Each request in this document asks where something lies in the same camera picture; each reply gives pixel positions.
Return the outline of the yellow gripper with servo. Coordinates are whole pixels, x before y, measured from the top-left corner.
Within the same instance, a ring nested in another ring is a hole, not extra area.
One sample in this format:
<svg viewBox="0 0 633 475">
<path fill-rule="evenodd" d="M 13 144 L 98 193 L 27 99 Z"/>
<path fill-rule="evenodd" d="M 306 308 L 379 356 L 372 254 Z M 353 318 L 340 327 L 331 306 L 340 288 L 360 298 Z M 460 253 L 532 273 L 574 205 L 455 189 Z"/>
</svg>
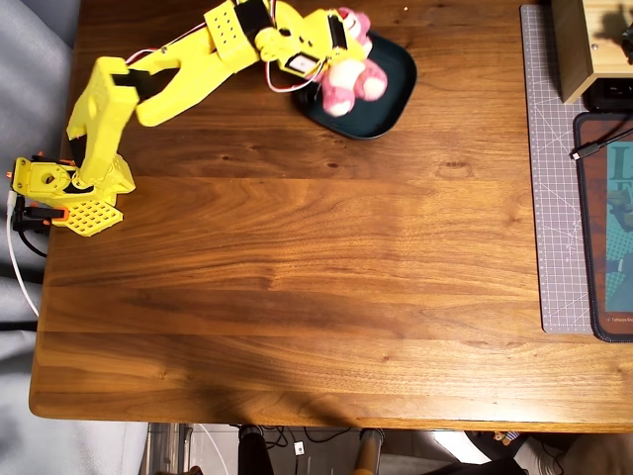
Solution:
<svg viewBox="0 0 633 475">
<path fill-rule="evenodd" d="M 329 71 L 346 59 L 361 60 L 360 30 L 345 31 L 336 10 L 318 9 L 309 14 L 309 57 L 322 61 L 310 82 L 323 82 Z"/>
</svg>

